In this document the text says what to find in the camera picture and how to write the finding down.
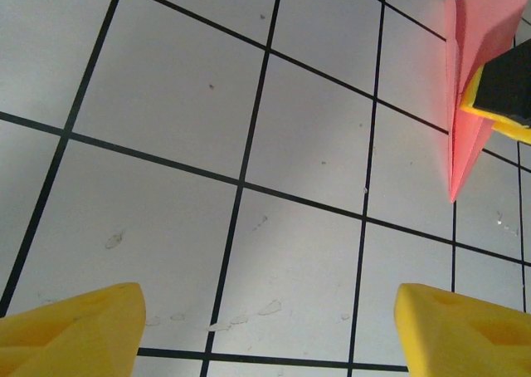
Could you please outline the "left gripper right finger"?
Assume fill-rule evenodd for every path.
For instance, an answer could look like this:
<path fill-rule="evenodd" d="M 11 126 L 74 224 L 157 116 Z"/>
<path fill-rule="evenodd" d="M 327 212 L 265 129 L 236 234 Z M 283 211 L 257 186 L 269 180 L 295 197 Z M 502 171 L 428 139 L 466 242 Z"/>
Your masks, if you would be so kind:
<path fill-rule="evenodd" d="M 394 321 L 411 377 L 531 377 L 531 315 L 417 283 Z"/>

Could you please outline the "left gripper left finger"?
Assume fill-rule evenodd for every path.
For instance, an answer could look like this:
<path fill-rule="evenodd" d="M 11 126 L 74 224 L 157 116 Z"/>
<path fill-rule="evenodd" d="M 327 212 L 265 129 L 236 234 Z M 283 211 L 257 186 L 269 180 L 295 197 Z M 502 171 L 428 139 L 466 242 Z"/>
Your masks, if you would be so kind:
<path fill-rule="evenodd" d="M 0 318 L 0 377 L 130 377 L 145 321 L 133 282 Z"/>

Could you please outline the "pink paper sheet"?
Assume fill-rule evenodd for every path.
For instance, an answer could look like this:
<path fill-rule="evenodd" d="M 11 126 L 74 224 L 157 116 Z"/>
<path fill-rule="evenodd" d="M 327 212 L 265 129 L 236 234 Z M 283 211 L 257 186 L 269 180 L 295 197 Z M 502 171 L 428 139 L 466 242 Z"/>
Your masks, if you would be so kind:
<path fill-rule="evenodd" d="M 455 202 L 493 130 L 492 120 L 465 112 L 461 98 L 478 68 L 512 49 L 528 0 L 445 0 L 447 175 Z"/>

